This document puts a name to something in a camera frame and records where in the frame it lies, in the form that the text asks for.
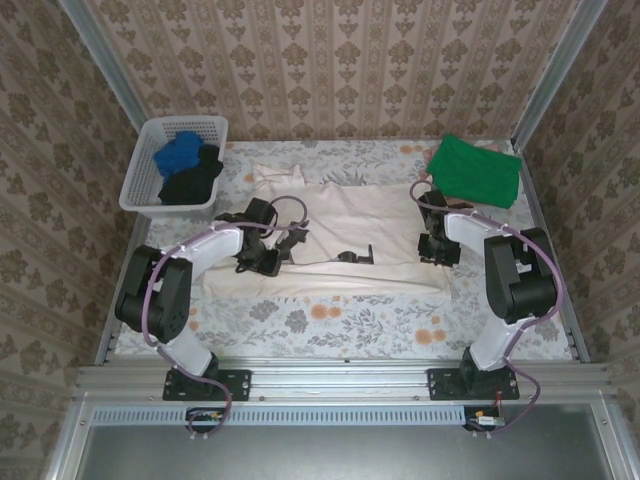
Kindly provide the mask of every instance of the wall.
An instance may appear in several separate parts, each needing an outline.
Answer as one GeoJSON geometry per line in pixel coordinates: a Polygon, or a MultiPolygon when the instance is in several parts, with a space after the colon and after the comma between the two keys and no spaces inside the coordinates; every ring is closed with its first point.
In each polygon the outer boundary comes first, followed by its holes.
{"type": "Polygon", "coordinates": [[[86,0],[149,116],[230,138],[511,135],[576,0],[86,0]]]}
{"type": "Polygon", "coordinates": [[[0,1],[0,478],[37,478],[131,229],[135,132],[55,2],[0,1]]]}
{"type": "Polygon", "coordinates": [[[610,0],[525,148],[594,360],[640,438],[640,2],[610,0]]]}

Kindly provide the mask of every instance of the green towel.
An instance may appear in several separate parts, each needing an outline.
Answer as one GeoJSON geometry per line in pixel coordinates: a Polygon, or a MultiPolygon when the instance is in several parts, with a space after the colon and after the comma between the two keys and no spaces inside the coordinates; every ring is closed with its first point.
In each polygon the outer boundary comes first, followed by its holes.
{"type": "Polygon", "coordinates": [[[447,197],[509,208],[518,197],[518,157],[474,147],[445,135],[427,167],[447,197]]]}

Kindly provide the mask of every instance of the blue towel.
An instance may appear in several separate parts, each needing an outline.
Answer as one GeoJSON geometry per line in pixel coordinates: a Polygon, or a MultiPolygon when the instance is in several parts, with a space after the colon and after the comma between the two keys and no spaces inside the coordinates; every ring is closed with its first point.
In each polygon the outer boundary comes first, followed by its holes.
{"type": "Polygon", "coordinates": [[[198,152],[203,143],[197,133],[178,132],[174,140],[158,150],[153,159],[165,181],[174,173],[197,166],[200,163],[198,152]]]}

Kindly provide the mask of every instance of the cable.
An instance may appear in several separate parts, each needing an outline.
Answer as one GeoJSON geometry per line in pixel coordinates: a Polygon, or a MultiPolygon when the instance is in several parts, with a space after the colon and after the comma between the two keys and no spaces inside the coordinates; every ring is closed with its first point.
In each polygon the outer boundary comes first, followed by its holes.
{"type": "MultiPolygon", "coordinates": [[[[193,237],[189,238],[188,240],[185,240],[184,242],[182,242],[181,244],[176,245],[175,247],[171,248],[169,251],[167,251],[162,257],[160,257],[160,260],[158,260],[158,263],[156,263],[156,265],[153,267],[153,270],[151,271],[151,276],[149,277],[149,282],[147,284],[147,289],[145,290],[145,294],[144,294],[144,299],[142,302],[142,315],[140,318],[140,325],[141,325],[141,330],[142,330],[142,337],[144,338],[144,341],[147,345],[149,345],[151,348],[155,348],[156,351],[158,352],[158,355],[160,355],[163,359],[165,359],[169,364],[171,364],[171,366],[173,368],[175,368],[176,370],[178,370],[180,373],[182,373],[184,376],[189,377],[192,380],[195,380],[197,382],[201,382],[201,383],[208,383],[210,385],[213,385],[219,389],[221,389],[224,393],[225,396],[225,401],[226,401],[226,407],[224,410],[224,414],[222,415],[222,418],[220,419],[218,425],[216,425],[210,432],[208,433],[214,433],[216,431],[218,431],[222,425],[224,424],[224,422],[227,420],[227,418],[229,417],[229,414],[231,413],[231,405],[232,405],[232,398],[231,398],[231,392],[229,392],[229,389],[223,385],[220,382],[217,382],[215,380],[212,380],[210,378],[204,378],[204,377],[199,377],[197,375],[192,374],[191,372],[189,372],[188,370],[186,370],[185,368],[181,367],[180,365],[177,365],[174,360],[171,358],[171,356],[162,348],[162,346],[159,344],[158,341],[153,340],[151,338],[151,335],[149,334],[149,305],[151,303],[151,296],[153,295],[153,287],[156,284],[157,280],[158,280],[158,276],[160,275],[160,272],[162,270],[162,268],[164,267],[164,264],[167,263],[167,261],[173,256],[175,255],[177,252],[179,252],[183,247],[188,247],[189,245],[192,245],[193,243],[200,241],[204,238],[207,238],[209,235],[213,235],[213,233],[215,232],[219,232],[225,229],[229,229],[229,228],[238,228],[238,227],[254,227],[254,228],[262,228],[268,231],[287,231],[287,230],[295,230],[296,228],[300,227],[304,222],[307,221],[307,216],[309,213],[309,210],[307,208],[307,205],[300,200],[298,197],[295,197],[293,195],[282,195],[280,197],[277,197],[273,200],[271,200],[270,204],[274,204],[280,200],[295,200],[296,202],[298,202],[301,206],[302,206],[302,220],[300,220],[297,223],[292,223],[291,225],[285,226],[285,227],[278,227],[277,225],[264,225],[261,223],[255,223],[255,222],[236,222],[236,223],[221,223],[218,224],[216,226],[214,226],[213,228],[210,228],[208,230],[205,230],[204,232],[200,232],[197,235],[194,235],[193,237]]],[[[195,434],[196,432],[193,430],[193,419],[191,419],[189,421],[189,431],[192,434],[195,434]]]]}
{"type": "MultiPolygon", "coordinates": [[[[507,348],[505,349],[505,353],[503,356],[503,360],[505,362],[505,365],[507,367],[509,367],[511,370],[513,370],[516,374],[523,376],[524,378],[526,378],[527,380],[529,380],[531,383],[533,383],[536,387],[536,393],[531,397],[531,401],[527,404],[527,406],[525,407],[525,409],[520,412],[518,415],[516,415],[516,417],[509,422],[509,424],[505,425],[504,427],[495,429],[493,432],[491,432],[492,434],[495,433],[500,433],[500,432],[505,432],[507,430],[509,430],[515,423],[517,423],[518,421],[520,421],[527,413],[529,413],[531,411],[531,409],[533,408],[533,406],[535,405],[535,403],[537,402],[538,398],[540,397],[540,383],[533,378],[531,375],[523,372],[520,369],[517,369],[513,366],[513,364],[508,360],[509,355],[511,354],[511,352],[513,351],[513,349],[515,348],[516,344],[518,343],[518,340],[520,340],[520,337],[522,337],[522,334],[524,333],[524,331],[528,328],[534,327],[542,322],[545,322],[547,320],[549,320],[550,318],[552,318],[556,313],[558,313],[560,311],[560,308],[562,307],[562,302],[564,301],[564,280],[562,278],[562,274],[560,273],[560,270],[558,269],[558,267],[556,266],[556,264],[554,263],[554,261],[551,259],[551,257],[549,255],[547,255],[547,253],[542,250],[542,248],[540,248],[538,245],[536,245],[533,241],[531,241],[530,239],[528,239],[527,237],[525,237],[524,235],[522,235],[519,231],[511,228],[509,225],[507,224],[501,224],[499,222],[496,222],[495,220],[492,220],[490,218],[487,218],[483,215],[480,215],[478,212],[476,211],[469,211],[469,210],[460,210],[460,209],[454,209],[454,208],[448,208],[448,207],[437,207],[435,205],[431,205],[428,203],[424,203],[421,202],[420,200],[418,200],[418,198],[415,196],[415,194],[413,193],[415,188],[418,185],[421,184],[425,184],[425,185],[429,185],[432,188],[435,188],[435,185],[428,181],[428,180],[417,180],[415,181],[412,185],[411,188],[409,189],[409,196],[411,197],[411,200],[413,200],[415,203],[417,203],[418,205],[428,208],[430,210],[436,210],[439,212],[446,212],[446,213],[460,213],[463,215],[467,215],[469,217],[475,218],[477,220],[479,220],[480,222],[492,227],[492,228],[498,228],[499,230],[509,233],[511,235],[513,235],[515,238],[517,238],[518,240],[520,240],[521,242],[523,242],[524,244],[526,244],[529,248],[531,248],[534,252],[536,252],[538,254],[538,256],[544,261],[544,263],[547,264],[547,266],[549,267],[549,269],[551,270],[551,274],[553,275],[553,282],[556,286],[556,303],[554,304],[554,306],[551,308],[551,310],[549,310],[545,315],[543,315],[540,318],[533,318],[531,320],[525,321],[522,326],[516,331],[515,335],[513,336],[513,338],[511,339],[511,341],[509,342],[509,344],[507,345],[507,348]]],[[[486,431],[484,430],[482,427],[476,426],[478,427],[479,430],[481,431],[486,431]]]]}

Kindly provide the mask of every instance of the plastic basket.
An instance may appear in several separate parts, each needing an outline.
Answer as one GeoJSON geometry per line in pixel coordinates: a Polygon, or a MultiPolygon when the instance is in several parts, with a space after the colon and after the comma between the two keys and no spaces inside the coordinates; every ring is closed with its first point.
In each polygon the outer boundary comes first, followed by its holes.
{"type": "Polygon", "coordinates": [[[189,115],[153,118],[145,122],[140,131],[131,163],[120,191],[120,207],[130,212],[139,212],[149,218],[203,217],[213,214],[213,202],[218,192],[216,178],[211,197],[200,205],[162,205],[158,193],[163,178],[153,160],[153,154],[185,130],[200,135],[204,143],[220,148],[218,159],[224,157],[229,122],[224,117],[211,115],[189,115]]]}

